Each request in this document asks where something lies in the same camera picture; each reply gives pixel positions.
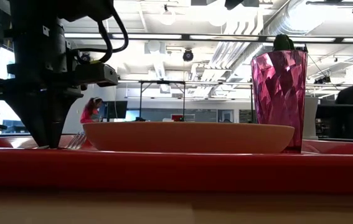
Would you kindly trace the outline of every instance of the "bowl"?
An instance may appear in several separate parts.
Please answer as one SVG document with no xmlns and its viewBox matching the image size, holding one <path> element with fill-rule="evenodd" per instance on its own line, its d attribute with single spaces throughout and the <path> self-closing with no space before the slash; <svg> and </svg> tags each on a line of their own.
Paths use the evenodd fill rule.
<svg viewBox="0 0 353 224">
<path fill-rule="evenodd" d="M 196 122 L 86 123 L 87 139 L 101 151 L 279 153 L 294 128 L 267 124 Z"/>
</svg>

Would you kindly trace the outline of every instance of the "metal frame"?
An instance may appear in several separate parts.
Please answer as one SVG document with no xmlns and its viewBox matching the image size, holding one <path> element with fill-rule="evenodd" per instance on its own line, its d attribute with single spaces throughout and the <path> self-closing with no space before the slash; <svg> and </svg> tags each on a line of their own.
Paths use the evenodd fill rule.
<svg viewBox="0 0 353 224">
<path fill-rule="evenodd" d="M 120 33 L 109 33 L 113 40 L 123 40 Z M 206 41 L 206 42 L 257 42 L 273 43 L 273 35 L 225 35 L 225 34 L 155 34 L 155 33 L 129 33 L 129 40 L 171 40 L 171 41 Z M 68 39 L 101 40 L 97 33 L 67 33 Z M 349 36 L 296 36 L 290 35 L 296 44 L 353 44 L 353 37 Z"/>
<path fill-rule="evenodd" d="M 186 107 L 186 82 L 185 81 L 167 81 L 167 80 L 156 80 L 156 81 L 144 81 L 144 80 L 140 80 L 140 97 L 139 97 L 139 117 L 141 118 L 141 103 L 142 103 L 142 95 L 143 92 L 147 90 L 147 88 L 149 88 L 151 86 L 151 84 L 156 83 L 158 85 L 160 84 L 165 84 L 165 85 L 170 85 L 170 84 L 175 84 L 175 86 L 178 87 L 178 89 L 180 89 L 180 91 L 182 91 L 183 93 L 183 119 L 184 119 L 184 110 Z M 148 83 L 149 85 L 143 89 L 143 83 Z M 177 84 L 181 84 L 183 85 L 183 90 L 177 85 Z"/>
</svg>

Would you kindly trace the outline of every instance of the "red tray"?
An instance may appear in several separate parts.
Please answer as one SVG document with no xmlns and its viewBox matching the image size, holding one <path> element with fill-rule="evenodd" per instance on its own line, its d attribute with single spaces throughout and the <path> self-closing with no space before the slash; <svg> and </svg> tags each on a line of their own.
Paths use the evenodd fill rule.
<svg viewBox="0 0 353 224">
<path fill-rule="evenodd" d="M 15 140 L 20 146 L 30 141 L 0 138 Z M 353 155 L 2 148 L 0 188 L 353 194 Z"/>
</svg>

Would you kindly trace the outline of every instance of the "white wall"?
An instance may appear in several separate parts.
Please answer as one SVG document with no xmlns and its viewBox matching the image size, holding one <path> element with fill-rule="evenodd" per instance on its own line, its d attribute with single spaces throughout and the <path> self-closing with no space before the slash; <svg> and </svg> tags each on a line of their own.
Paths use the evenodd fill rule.
<svg viewBox="0 0 353 224">
<path fill-rule="evenodd" d="M 63 133 L 74 134 L 82 131 L 80 123 L 81 114 L 86 103 L 90 98 L 100 97 L 104 101 L 113 101 L 115 99 L 115 86 L 99 87 L 98 85 L 88 85 L 88 89 L 83 91 L 83 98 L 79 98 L 71 106 L 65 120 Z"/>
<path fill-rule="evenodd" d="M 125 96 L 139 96 L 140 89 L 127 89 L 118 88 L 116 90 L 116 100 L 127 100 L 128 108 L 139 108 L 139 99 L 126 99 Z M 183 108 L 183 100 L 152 100 L 152 99 L 143 99 L 142 108 Z M 192 101 L 186 100 L 186 109 L 217 109 L 217 110 L 250 110 L 251 102 L 250 101 L 237 101 L 237 100 L 228 100 L 228 101 Z"/>
</svg>

